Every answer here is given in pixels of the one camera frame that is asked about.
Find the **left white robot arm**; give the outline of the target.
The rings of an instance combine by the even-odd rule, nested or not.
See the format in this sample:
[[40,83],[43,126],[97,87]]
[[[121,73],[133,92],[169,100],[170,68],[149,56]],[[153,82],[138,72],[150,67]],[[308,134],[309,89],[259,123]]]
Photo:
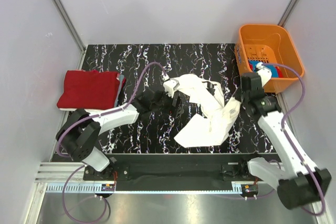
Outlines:
[[130,104],[92,114],[85,109],[75,110],[56,135],[56,140],[74,162],[82,162],[95,170],[103,180],[113,175],[112,161],[96,147],[99,135],[133,124],[153,112],[173,118],[183,114],[180,92],[168,95],[164,91],[147,90],[135,96]]

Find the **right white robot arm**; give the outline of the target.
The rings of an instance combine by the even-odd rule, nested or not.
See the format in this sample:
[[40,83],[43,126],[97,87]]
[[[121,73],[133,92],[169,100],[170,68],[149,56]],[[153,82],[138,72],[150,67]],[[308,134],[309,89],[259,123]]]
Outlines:
[[235,97],[267,135],[284,169],[270,164],[259,154],[252,154],[238,167],[239,176],[244,180],[257,177],[266,182],[276,190],[287,209],[315,202],[321,202],[325,207],[324,196],[331,182],[331,174],[326,168],[319,169],[300,147],[284,120],[277,99],[265,94],[263,80],[256,72],[243,74]]

